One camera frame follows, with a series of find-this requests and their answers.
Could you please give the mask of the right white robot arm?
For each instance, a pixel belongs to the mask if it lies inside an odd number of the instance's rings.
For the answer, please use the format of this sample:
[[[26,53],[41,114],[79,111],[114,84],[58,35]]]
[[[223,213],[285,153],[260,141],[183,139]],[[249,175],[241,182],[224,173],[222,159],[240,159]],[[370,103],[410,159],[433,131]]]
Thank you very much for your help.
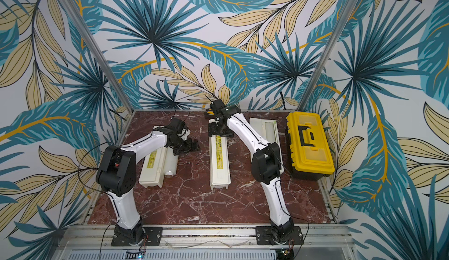
[[[270,210],[270,221],[273,226],[281,227],[287,224],[290,216],[285,210],[285,201],[281,189],[281,154],[277,143],[264,139],[250,125],[244,114],[235,105],[226,106],[217,99],[210,104],[216,121],[213,134],[228,136],[235,134],[248,148],[251,155],[251,173],[259,182],[265,193]]]

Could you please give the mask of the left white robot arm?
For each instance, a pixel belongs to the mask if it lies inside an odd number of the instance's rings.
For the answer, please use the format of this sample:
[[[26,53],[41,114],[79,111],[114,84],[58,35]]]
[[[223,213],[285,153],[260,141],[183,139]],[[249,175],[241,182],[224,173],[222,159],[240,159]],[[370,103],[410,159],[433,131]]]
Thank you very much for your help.
[[[155,127],[148,135],[127,145],[110,145],[104,151],[96,182],[112,201],[120,229],[133,230],[141,221],[133,188],[136,184],[136,165],[152,152],[168,147],[174,155],[200,151],[199,142],[190,136],[185,121],[173,118],[162,127]]]

